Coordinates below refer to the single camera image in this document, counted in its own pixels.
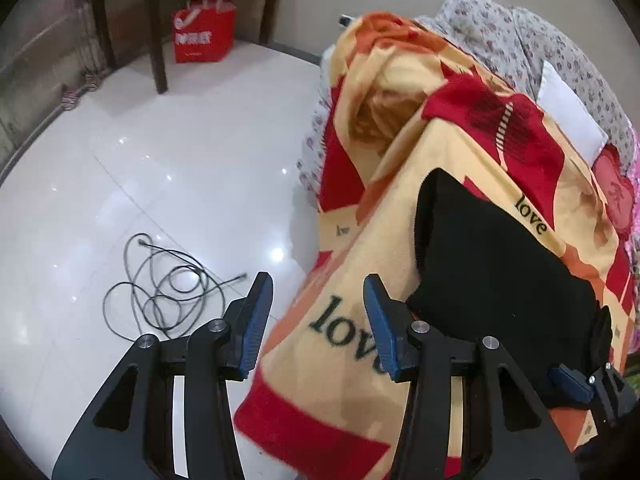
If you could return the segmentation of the black pants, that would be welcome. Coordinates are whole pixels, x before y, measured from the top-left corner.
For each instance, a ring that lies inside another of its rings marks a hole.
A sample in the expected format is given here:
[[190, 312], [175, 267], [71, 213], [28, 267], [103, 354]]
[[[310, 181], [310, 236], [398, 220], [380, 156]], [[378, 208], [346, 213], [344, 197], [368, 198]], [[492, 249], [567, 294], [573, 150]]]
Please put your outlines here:
[[448, 337], [506, 346], [547, 408], [570, 405], [550, 382], [608, 360], [611, 313], [591, 284], [525, 226], [441, 169], [424, 179], [414, 219], [420, 283], [406, 304]]

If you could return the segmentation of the red heart-shaped cushion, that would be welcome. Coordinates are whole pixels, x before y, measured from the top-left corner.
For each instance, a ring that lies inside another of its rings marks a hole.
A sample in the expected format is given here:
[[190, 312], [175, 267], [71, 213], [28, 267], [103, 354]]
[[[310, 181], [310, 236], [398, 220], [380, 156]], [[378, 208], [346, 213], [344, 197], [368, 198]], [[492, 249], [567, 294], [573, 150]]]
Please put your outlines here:
[[608, 143], [592, 166], [606, 198], [606, 213], [618, 237], [626, 242], [634, 222], [634, 186], [620, 171], [620, 154]]

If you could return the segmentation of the pink patterned bedsheet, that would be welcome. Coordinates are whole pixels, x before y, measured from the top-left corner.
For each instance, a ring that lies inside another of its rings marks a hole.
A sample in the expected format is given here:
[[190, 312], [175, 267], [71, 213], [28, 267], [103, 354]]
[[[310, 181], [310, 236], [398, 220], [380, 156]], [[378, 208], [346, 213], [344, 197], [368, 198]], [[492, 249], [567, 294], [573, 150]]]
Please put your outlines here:
[[634, 160], [629, 168], [628, 177], [630, 177], [632, 189], [634, 190], [634, 203], [632, 204], [631, 229], [629, 237], [629, 250], [634, 257], [634, 261], [639, 261], [639, 133], [636, 129], [632, 129], [634, 133]]

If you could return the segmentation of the white pillow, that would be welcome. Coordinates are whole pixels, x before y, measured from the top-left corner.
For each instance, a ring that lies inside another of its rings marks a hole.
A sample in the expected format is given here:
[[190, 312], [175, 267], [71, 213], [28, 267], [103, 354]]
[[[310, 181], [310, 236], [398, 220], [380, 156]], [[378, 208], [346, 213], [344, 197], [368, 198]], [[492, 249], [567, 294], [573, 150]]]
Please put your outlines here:
[[548, 61], [542, 64], [537, 104], [553, 118], [575, 150], [592, 166], [608, 143], [608, 136]]

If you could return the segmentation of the grey floral quilt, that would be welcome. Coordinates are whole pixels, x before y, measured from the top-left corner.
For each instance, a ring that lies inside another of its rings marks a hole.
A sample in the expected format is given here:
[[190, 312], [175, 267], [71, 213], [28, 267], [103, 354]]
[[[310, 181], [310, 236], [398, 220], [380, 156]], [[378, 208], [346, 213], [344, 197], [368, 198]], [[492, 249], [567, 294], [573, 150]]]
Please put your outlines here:
[[[631, 120], [600, 70], [562, 30], [533, 11], [503, 6], [494, 0], [445, 0], [434, 18], [423, 14], [412, 21], [419, 25], [411, 26], [422, 26], [444, 37], [511, 88], [533, 99], [538, 99], [544, 80], [544, 63], [550, 64], [582, 101], [608, 144], [616, 148], [622, 176], [631, 177], [632, 165], [639, 156]], [[337, 42], [322, 54], [312, 130], [306, 135], [297, 164], [300, 182], [317, 195], [329, 148], [329, 124], [333, 122], [329, 76], [336, 47]]]

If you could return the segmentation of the yellow red love blanket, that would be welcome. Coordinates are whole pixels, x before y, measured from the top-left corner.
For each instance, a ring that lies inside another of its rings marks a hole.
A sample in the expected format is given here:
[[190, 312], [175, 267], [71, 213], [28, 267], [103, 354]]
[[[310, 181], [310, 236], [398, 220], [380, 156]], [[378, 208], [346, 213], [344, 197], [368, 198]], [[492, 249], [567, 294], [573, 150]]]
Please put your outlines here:
[[556, 121], [390, 13], [330, 59], [318, 260], [235, 427], [306, 479], [634, 479], [634, 274]]

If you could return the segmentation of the red shopping bag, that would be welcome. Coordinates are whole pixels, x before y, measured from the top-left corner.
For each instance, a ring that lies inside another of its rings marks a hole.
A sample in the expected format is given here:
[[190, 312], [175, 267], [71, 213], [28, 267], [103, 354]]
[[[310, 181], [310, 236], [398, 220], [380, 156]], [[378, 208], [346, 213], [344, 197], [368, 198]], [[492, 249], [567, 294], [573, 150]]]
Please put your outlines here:
[[236, 6], [231, 0], [202, 0], [172, 18], [177, 63], [221, 61], [234, 43]]

